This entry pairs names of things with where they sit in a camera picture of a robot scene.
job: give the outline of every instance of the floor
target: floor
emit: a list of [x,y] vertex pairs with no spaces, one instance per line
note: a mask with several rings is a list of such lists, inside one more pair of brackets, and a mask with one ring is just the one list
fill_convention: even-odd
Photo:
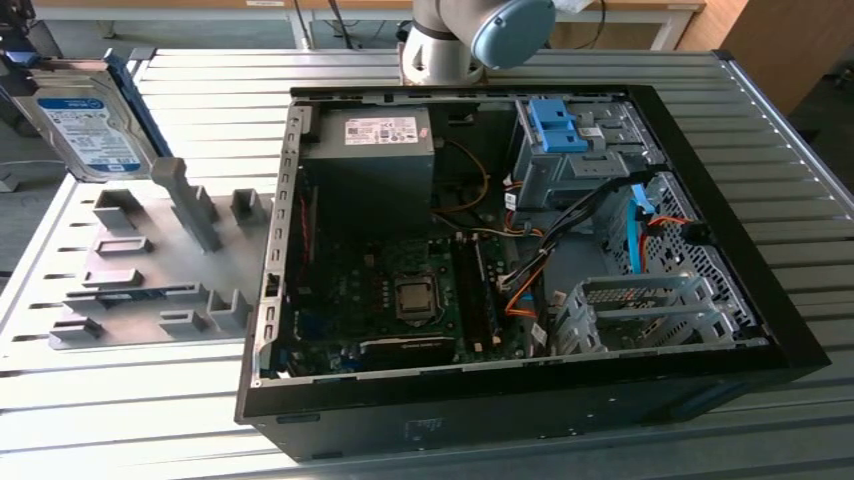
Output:
[[[292,48],[287,22],[118,22],[118,37],[100,38],[94,22],[50,22],[58,44],[67,57],[92,58],[108,48],[127,55],[136,47],[158,48]],[[394,22],[359,22],[351,33],[362,48],[393,48],[397,44]],[[342,48],[330,25],[315,27],[318,48]],[[792,116],[796,127],[810,131],[813,146],[844,183],[854,189],[854,85],[848,90],[820,83]],[[14,270],[30,237],[48,208],[62,181],[62,165],[43,162],[56,155],[40,139],[19,137],[0,123],[0,172],[11,171],[20,180],[15,193],[0,194],[0,290]],[[8,162],[39,161],[39,163]]]

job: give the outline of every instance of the blue drive bay latch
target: blue drive bay latch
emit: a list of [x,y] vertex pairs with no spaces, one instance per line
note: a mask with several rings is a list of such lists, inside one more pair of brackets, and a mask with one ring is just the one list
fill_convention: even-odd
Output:
[[535,99],[529,102],[530,119],[543,138],[546,153],[582,153],[589,150],[575,130],[575,115],[566,109],[563,100]]

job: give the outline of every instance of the slotted aluminum surface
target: slotted aluminum surface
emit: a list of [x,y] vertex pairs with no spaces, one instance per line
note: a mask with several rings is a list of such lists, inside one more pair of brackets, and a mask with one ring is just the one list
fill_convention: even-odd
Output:
[[[393,52],[164,50],[134,69],[208,189],[275,174],[290,87],[398,83]],[[296,465],[232,421],[239,343],[47,347],[59,309],[30,306],[50,305],[70,281],[44,276],[84,255],[56,249],[86,242],[70,224],[99,188],[67,180],[0,301],[0,477],[854,478],[852,200],[737,67],[711,54],[551,51],[493,82],[658,88],[833,365],[678,425]],[[10,343],[23,335],[35,337]]]

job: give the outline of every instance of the motherboard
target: motherboard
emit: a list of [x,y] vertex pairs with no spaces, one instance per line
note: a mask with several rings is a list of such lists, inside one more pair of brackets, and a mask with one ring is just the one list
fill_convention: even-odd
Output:
[[493,287],[507,270],[498,236],[316,245],[283,349],[295,374],[523,356],[521,325],[501,312]]

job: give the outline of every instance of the ram slot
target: ram slot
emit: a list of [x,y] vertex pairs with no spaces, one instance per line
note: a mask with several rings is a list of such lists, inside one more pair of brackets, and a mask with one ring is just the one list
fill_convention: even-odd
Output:
[[451,242],[454,281],[458,292],[459,314],[463,322],[466,348],[483,352],[493,346],[493,322],[487,313],[487,290],[483,288],[477,242],[458,236]]

